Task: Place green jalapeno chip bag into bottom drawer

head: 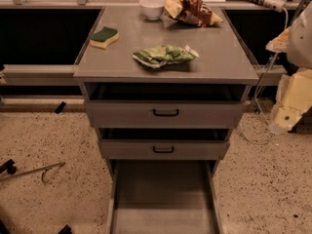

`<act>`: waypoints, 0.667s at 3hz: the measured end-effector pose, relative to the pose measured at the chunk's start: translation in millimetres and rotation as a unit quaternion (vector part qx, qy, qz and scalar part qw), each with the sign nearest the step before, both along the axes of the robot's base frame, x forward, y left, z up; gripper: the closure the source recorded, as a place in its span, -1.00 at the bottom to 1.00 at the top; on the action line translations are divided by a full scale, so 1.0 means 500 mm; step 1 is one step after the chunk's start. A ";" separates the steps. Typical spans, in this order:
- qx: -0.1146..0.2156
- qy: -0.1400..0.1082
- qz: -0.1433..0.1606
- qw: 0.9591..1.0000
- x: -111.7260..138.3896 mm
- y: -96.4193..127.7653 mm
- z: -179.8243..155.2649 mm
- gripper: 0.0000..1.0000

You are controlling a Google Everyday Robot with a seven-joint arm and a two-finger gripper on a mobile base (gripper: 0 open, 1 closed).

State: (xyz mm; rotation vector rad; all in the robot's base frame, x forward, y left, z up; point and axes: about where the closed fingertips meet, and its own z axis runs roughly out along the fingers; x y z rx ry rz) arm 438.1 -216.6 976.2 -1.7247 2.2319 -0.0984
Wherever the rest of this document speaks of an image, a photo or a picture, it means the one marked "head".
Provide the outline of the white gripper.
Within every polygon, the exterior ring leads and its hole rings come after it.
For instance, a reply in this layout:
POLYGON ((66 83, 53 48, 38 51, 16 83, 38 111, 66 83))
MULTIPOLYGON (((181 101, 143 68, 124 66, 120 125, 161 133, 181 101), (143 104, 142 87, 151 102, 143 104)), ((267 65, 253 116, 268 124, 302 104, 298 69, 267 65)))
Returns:
MULTIPOLYGON (((273 53, 285 53, 289 44, 290 28, 286 28, 266 45, 273 53)), ((312 107, 312 70, 299 68, 292 76, 283 75, 271 111, 269 130, 272 134, 290 131, 312 107)))

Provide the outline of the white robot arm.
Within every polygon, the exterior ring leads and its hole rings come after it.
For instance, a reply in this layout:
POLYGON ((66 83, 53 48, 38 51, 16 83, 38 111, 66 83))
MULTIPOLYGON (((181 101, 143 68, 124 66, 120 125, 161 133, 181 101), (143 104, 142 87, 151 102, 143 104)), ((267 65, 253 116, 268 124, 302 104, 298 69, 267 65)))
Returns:
POLYGON ((283 134, 312 107, 312 2, 290 27, 268 42, 266 49, 286 53, 288 62, 298 67, 295 74, 280 81, 272 111, 270 132, 283 134))

